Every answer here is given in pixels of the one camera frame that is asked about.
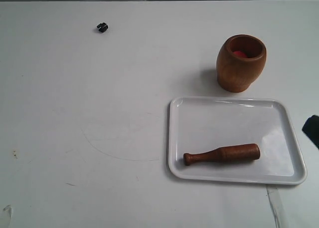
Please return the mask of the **small black plastic clip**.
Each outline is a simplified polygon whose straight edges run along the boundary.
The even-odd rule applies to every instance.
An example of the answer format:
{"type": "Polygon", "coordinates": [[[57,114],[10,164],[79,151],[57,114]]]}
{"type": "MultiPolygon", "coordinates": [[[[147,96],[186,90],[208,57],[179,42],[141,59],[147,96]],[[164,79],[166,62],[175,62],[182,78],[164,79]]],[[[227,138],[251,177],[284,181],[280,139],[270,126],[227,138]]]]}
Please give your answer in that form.
{"type": "Polygon", "coordinates": [[[100,32],[100,33],[106,32],[108,30],[108,28],[109,27],[108,27],[108,25],[105,22],[100,23],[100,24],[97,25],[97,31],[100,32]]]}

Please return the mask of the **red object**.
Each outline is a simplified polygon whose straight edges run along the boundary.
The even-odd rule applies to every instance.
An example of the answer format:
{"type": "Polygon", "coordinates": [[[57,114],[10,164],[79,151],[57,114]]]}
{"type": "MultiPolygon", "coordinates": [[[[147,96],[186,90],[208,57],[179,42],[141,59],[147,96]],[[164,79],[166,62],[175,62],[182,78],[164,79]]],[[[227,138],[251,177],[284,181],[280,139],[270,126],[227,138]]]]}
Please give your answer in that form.
{"type": "Polygon", "coordinates": [[[248,57],[244,52],[239,51],[239,50],[234,51],[233,53],[234,53],[236,56],[239,56],[239,57],[242,57],[242,58],[247,58],[247,57],[248,57]]]}

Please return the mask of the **brown wooden pestle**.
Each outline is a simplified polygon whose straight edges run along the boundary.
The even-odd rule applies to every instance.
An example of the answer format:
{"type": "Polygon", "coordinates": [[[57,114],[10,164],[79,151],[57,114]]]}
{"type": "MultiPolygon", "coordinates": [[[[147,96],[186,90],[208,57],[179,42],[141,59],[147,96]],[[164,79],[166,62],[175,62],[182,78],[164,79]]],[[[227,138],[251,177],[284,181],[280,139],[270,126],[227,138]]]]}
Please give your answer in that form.
{"type": "Polygon", "coordinates": [[[228,163],[228,162],[246,162],[258,160],[261,156],[260,149],[257,144],[243,144],[235,146],[220,147],[215,150],[190,154],[184,153],[183,162],[186,166],[196,163],[228,163]]]}

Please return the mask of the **white plastic tray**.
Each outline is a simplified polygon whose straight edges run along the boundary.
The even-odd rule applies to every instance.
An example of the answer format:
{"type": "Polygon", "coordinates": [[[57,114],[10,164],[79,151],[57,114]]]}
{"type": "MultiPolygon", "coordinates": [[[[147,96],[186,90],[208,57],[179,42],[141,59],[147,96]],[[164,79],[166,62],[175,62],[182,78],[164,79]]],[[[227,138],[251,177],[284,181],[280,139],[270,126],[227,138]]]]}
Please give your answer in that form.
{"type": "Polygon", "coordinates": [[[253,184],[301,184],[305,162],[286,108],[266,99],[181,97],[169,105],[167,163],[178,178],[253,184]],[[186,166],[185,153],[198,154],[255,143],[252,162],[186,166]]]}

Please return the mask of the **wooden mortar cup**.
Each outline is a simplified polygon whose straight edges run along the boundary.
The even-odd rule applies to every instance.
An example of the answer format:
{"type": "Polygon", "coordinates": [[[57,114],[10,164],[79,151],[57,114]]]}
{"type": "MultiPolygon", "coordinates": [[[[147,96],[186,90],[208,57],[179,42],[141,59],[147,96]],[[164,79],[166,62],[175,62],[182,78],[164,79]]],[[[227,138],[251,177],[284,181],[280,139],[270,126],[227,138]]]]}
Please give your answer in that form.
{"type": "Polygon", "coordinates": [[[219,85],[226,91],[245,91],[262,73],[267,59],[264,43],[251,35],[238,34],[228,38],[222,45],[216,72],[219,85]],[[248,57],[236,56],[234,51],[242,51],[248,57]]]}

